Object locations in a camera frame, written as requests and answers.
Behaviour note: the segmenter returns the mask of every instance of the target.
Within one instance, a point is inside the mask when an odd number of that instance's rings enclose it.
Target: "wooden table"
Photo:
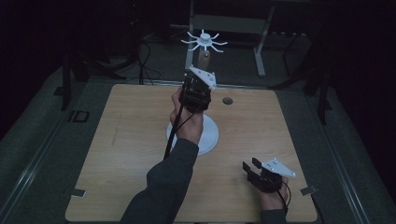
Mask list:
[[[166,128],[177,87],[115,85],[108,98],[66,218],[119,221],[129,201],[146,187],[149,169],[163,159]],[[222,102],[233,99],[232,105]],[[309,196],[288,127],[272,91],[216,89],[205,112],[219,127],[216,147],[199,156],[176,222],[254,222],[260,206],[242,161],[281,160],[297,174],[290,178],[288,221],[310,222],[317,213]]]

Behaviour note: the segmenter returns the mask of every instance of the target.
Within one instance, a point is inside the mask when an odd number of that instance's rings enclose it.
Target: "black cable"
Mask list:
[[[171,152],[171,147],[172,147],[172,144],[173,144],[173,140],[175,138],[175,134],[176,134],[177,129],[178,129],[177,125],[180,122],[181,112],[183,111],[183,108],[184,108],[184,105],[180,104],[180,109],[178,110],[178,114],[177,114],[177,116],[175,118],[175,122],[173,123],[172,131],[169,134],[169,139],[168,139],[168,143],[166,145],[165,154],[163,155],[163,159],[164,160],[169,156],[169,154]]]
[[[149,76],[147,69],[145,69],[145,74],[146,74],[146,77],[148,78],[149,82],[151,82],[151,85],[154,85],[154,83],[152,83],[151,77]]]
[[[286,188],[288,188],[288,191],[289,191],[289,201],[288,201],[288,204],[287,204],[287,206],[289,206],[290,201],[291,201],[291,190],[290,190],[289,186],[284,181],[282,181],[282,183],[286,186]]]
[[[148,48],[148,55],[146,56],[146,59],[143,62],[140,60],[140,57],[137,57],[137,60],[139,62],[139,66],[140,66],[139,85],[144,85],[143,72],[145,72],[144,69],[146,68],[146,62],[149,59],[149,55],[151,54],[151,47],[148,44],[146,44],[145,42],[142,42],[142,45],[144,45],[144,46],[146,46]],[[150,80],[151,84],[153,84],[151,78],[149,77],[149,75],[148,75],[148,79]]]
[[[178,128],[176,129],[176,132],[181,128],[181,126],[183,126],[183,124],[185,124],[189,119],[192,118],[192,116],[194,116],[195,112],[192,113],[186,120],[184,120],[183,123],[180,124],[180,126],[178,126]]]
[[[288,206],[286,205],[285,198],[283,198],[282,194],[280,193],[279,189],[276,190],[277,195],[279,195],[280,200],[283,203],[283,209],[285,210],[285,214],[288,213]]]
[[[315,198],[312,196],[312,194],[311,194],[311,198],[312,198],[312,202],[314,202],[315,208],[317,209],[317,211],[318,211],[318,213],[319,213],[320,220],[321,220],[321,222],[324,224],[325,222],[324,222],[323,215],[322,215],[322,213],[321,213],[321,211],[320,211],[320,208],[319,208],[319,206],[318,206],[318,204],[317,204],[317,201],[316,201]]]
[[[291,45],[297,40],[297,37],[299,37],[300,34],[296,34],[294,36],[294,38],[290,41],[290,43],[288,44],[288,46],[285,48],[285,50],[283,51],[283,63],[285,64],[285,68],[286,68],[286,73],[288,74],[288,76],[290,76],[290,71],[289,71],[289,66],[288,66],[288,62],[286,59],[286,52],[290,49]]]
[[[158,77],[155,77],[155,78],[151,78],[151,77],[149,77],[149,74],[147,74],[147,72],[146,72],[146,76],[148,77],[148,80],[151,82],[151,85],[154,85],[154,83],[152,82],[152,80],[154,79],[154,80],[159,80],[160,78],[161,78],[161,73],[160,72],[158,72],[158,71],[155,71],[155,70],[153,70],[153,69],[149,69],[149,68],[147,68],[146,67],[146,69],[148,69],[148,70],[150,70],[150,71],[153,71],[153,72],[156,72],[156,73],[158,73],[159,74],[159,76]],[[126,84],[126,83],[128,83],[128,82],[130,82],[130,81],[133,81],[133,80],[136,80],[136,79],[139,79],[139,77],[131,77],[131,78],[128,78],[127,80],[124,80],[123,82],[121,82],[121,84]]]
[[[149,70],[149,71],[152,71],[152,72],[155,72],[155,73],[157,73],[159,76],[158,77],[156,77],[156,79],[160,79],[160,77],[161,77],[161,72],[159,72],[159,71],[157,71],[157,70],[154,70],[154,69],[152,69],[152,68],[149,68],[149,67],[145,67],[147,70]]]

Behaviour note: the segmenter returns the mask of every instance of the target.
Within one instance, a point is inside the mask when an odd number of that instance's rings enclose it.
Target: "person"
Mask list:
[[[170,115],[175,122],[181,94],[179,88],[173,95],[175,109]],[[203,112],[192,114],[183,109],[177,130],[177,142],[170,155],[152,167],[147,174],[147,187],[137,193],[126,208],[120,223],[173,223],[186,196],[192,177],[192,168],[198,155],[198,143],[204,130]],[[288,194],[283,185],[280,193],[287,200]],[[276,193],[259,191],[262,205],[260,213],[262,224],[286,223],[283,203]]]

